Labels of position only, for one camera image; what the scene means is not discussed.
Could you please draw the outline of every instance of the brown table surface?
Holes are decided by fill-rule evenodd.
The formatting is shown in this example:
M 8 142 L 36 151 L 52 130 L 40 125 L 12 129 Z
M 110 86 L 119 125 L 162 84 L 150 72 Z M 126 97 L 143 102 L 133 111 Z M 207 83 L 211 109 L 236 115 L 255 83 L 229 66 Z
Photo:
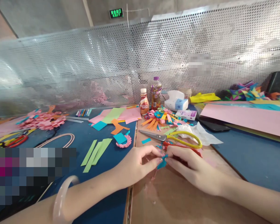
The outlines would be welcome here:
M 139 132 L 144 118 L 137 122 L 135 146 L 143 146 L 148 136 Z M 145 145 L 158 145 L 152 139 Z M 211 146 L 203 146 L 203 158 L 216 169 L 241 178 Z M 124 224 L 167 224 L 167 223 L 268 223 L 248 209 L 221 197 L 208 195 L 192 186 L 182 175 L 166 166 L 155 171 L 128 189 Z

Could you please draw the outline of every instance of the concrete wall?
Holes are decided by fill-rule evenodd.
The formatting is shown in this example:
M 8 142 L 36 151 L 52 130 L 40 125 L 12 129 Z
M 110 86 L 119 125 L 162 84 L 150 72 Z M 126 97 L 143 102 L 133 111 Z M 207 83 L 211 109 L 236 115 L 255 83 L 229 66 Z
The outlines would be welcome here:
M 0 0 L 19 38 L 89 27 L 82 0 Z
M 111 20 L 109 17 L 109 10 L 123 8 L 123 10 L 125 11 L 127 4 L 128 10 L 149 8 L 150 16 L 153 16 L 157 14 L 179 12 L 186 9 L 197 8 L 212 4 L 220 4 L 231 1 L 236 0 L 87 0 L 92 21 L 95 26 L 126 21 L 126 12 L 124 12 L 123 18 Z M 143 17 L 148 17 L 147 9 L 128 13 L 129 20 Z

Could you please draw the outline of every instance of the scissor blade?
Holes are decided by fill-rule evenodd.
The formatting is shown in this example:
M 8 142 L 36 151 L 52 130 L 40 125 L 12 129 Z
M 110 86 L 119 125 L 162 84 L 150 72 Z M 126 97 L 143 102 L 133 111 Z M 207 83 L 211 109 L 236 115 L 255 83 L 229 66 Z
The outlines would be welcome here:
M 149 137 L 152 137 L 152 138 L 155 138 L 155 139 L 158 139 L 160 141 L 165 141 L 167 136 L 166 135 L 159 135 L 159 134 L 156 134 L 156 133 L 153 133 L 153 132 L 148 132 L 148 131 L 142 131 L 142 130 L 139 130 L 142 134 L 145 134 Z

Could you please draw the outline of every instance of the green paper strip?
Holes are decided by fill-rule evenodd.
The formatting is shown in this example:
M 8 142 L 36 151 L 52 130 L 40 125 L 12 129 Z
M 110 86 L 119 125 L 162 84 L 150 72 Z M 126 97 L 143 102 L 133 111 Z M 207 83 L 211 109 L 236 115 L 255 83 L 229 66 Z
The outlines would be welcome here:
M 98 143 L 97 143 L 95 149 L 93 150 L 93 153 L 91 154 L 91 157 L 90 157 L 90 159 L 89 159 L 87 165 L 85 166 L 85 169 L 84 169 L 83 173 L 88 173 L 88 172 L 89 172 L 89 170 L 90 170 L 90 168 L 91 168 L 91 165 L 92 165 L 92 163 L 93 163 L 93 160 L 94 160 L 94 158 L 95 158 L 95 156 L 96 156 L 98 150 L 100 149 L 100 146 L 101 146 L 101 145 L 102 145 L 102 142 L 98 142 Z
M 93 166 L 96 165 L 96 163 L 98 162 L 100 157 L 103 155 L 103 153 L 105 152 L 105 150 L 107 149 L 107 147 L 109 146 L 111 141 L 112 141 L 112 138 L 103 139 L 102 145 L 101 145 L 99 151 L 97 152 L 96 157 L 94 158 L 94 161 L 92 163 Z
M 102 119 L 102 122 L 106 123 L 106 124 L 111 124 L 113 119 L 117 119 L 119 118 L 119 116 L 122 114 L 122 112 L 125 110 L 125 108 L 116 108 L 114 107 L 110 113 L 107 114 L 107 116 L 105 116 L 104 119 Z
M 91 146 L 90 146 L 90 148 L 89 148 L 89 150 L 88 150 L 88 152 L 87 152 L 87 154 L 86 154 L 86 156 L 85 156 L 85 158 L 84 158 L 84 160 L 83 160 L 81 166 L 85 166 L 85 165 L 87 164 L 87 162 L 88 162 L 88 160 L 89 160 L 89 157 L 90 157 L 90 155 L 91 155 L 91 153 L 92 153 L 92 151 L 93 151 L 93 149 L 94 149 L 94 147 L 95 147 L 95 145 L 96 145 L 96 141 L 97 141 L 97 140 L 94 140 L 94 141 L 92 142 L 92 144 L 91 144 Z
M 164 133 L 164 135 L 169 135 L 171 132 L 174 132 L 177 128 L 172 128 Z
M 170 126 L 160 127 L 160 129 L 164 129 L 164 128 L 170 128 Z

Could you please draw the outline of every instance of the yellow scissors handle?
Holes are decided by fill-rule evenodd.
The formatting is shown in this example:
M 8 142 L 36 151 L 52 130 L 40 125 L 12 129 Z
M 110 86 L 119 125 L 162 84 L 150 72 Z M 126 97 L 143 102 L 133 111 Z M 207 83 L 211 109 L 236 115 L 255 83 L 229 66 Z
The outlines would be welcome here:
M 175 137 L 172 136 L 172 135 L 175 135 L 175 134 L 186 134 L 186 135 L 189 135 L 189 136 L 191 136 L 191 137 L 193 137 L 194 139 L 197 140 L 198 145 L 192 145 L 192 144 L 184 142 L 184 141 L 182 141 L 182 140 L 180 140 L 178 138 L 175 138 Z M 186 146 L 191 147 L 191 148 L 195 148 L 195 149 L 202 148 L 202 143 L 201 143 L 200 139 L 197 136 L 195 136 L 192 133 L 190 133 L 190 132 L 185 132 L 185 131 L 172 132 L 169 135 L 167 135 L 167 138 L 173 139 L 173 140 L 175 140 L 175 141 L 177 141 L 179 143 L 182 143 L 183 145 L 186 145 Z

